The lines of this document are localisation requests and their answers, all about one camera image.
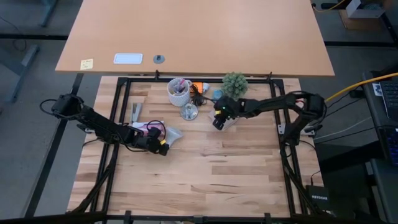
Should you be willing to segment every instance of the wooden desk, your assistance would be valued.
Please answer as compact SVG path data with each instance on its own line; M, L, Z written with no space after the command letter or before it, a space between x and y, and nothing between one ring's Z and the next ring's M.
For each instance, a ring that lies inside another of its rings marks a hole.
M144 54L115 65L116 53ZM164 55L165 62L153 62ZM56 71L333 76L309 1L84 0Z
M101 79L95 110L106 117L117 79ZM300 89L297 79L284 81L287 92ZM143 103L139 122L164 120L166 125L181 129L184 137L172 145L166 157L120 148L109 213L122 215L131 210L133 215L262 217L269 212L273 217L288 217L274 112L240 119L221 132L208 118L212 103L199 107L195 120L185 121L179 115L180 108L169 103L166 85L133 83L126 114L130 113L131 102ZM245 95L257 99L269 96L265 84L250 84ZM86 141L94 138L89 134ZM309 138L302 139L312 143ZM94 186L102 148L102 142L84 147L68 209L75 208ZM311 174L319 170L317 155L307 144L297 146L297 153L302 179L308 184ZM321 185L321 176L315 175L314 181Z

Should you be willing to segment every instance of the gray floor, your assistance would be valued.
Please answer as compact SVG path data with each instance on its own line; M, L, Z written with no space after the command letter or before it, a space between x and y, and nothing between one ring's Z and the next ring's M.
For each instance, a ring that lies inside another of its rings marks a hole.
M44 10L38 0L1 1L0 16L14 23L23 33L66 35L73 25L80 4L81 0L60 1L49 27L45 29L37 26L41 12ZM394 11L389 13L389 17L393 24L398 24ZM391 41L385 30L382 32L345 30L337 12L317 14L317 19L325 40ZM0 21L0 30L0 32L17 32L3 21ZM59 94L68 92L75 78L73 74L59 75L54 72L64 41L28 40L27 43L39 44L41 51L29 70L18 101L6 106L0 116L0 219L22 215L57 125L55 118L39 110L39 103L44 99L56 98ZM23 57L23 53L12 48L12 40L0 40L0 47L16 58ZM327 51L336 77L303 78L300 80L303 90L330 96L345 86L359 81L361 72L380 70L397 62L398 58L398 50L394 49L328 47ZM14 75L1 65L0 76L2 77L0 99L3 99L9 90L8 86L15 79ZM79 95L86 104L93 105L99 81L99 75L85 75ZM350 101L349 98L344 99L335 108ZM319 135L339 131L368 116L370 115L366 102L360 101L326 119L325 127ZM372 122L368 120L352 129L352 132L371 126ZM59 214L66 210L84 137L75 123L68 125L36 215ZM331 141L330 144L360 146L375 138L375 133L368 131Z

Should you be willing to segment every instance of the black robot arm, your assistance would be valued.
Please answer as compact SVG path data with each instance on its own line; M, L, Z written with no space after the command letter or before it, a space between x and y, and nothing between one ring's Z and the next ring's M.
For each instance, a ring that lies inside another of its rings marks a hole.
M95 112L93 108L83 104L83 100L75 95L61 95L51 108L53 116L59 119L77 120L78 127L94 130L97 138L108 144L120 143L127 147L135 147L149 152L166 156L169 145L158 140L161 131L150 128L148 135L131 126L116 124Z
M297 106L297 100L304 102L303 107ZM298 113L297 119L285 126L282 141L298 145L300 132L306 125L324 114L325 100L318 94L295 91L284 96L265 100L239 99L234 101L228 96L221 97L214 105L216 111L213 126L222 130L227 119L252 118L262 112L279 109L291 109Z

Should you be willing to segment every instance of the succulent plant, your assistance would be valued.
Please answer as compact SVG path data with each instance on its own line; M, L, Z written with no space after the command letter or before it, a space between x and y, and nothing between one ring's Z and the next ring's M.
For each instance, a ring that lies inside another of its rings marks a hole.
M223 78L223 85L221 86L223 94L238 100L248 90L248 81L242 73L228 73Z

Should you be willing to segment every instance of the sticky note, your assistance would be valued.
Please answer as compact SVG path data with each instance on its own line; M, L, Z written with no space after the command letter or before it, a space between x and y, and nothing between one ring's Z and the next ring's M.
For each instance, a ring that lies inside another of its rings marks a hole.
M93 63L94 63L93 59L82 60L80 62L80 70L92 69Z
M122 65L139 65L142 62L142 54L118 53L114 55L113 63Z

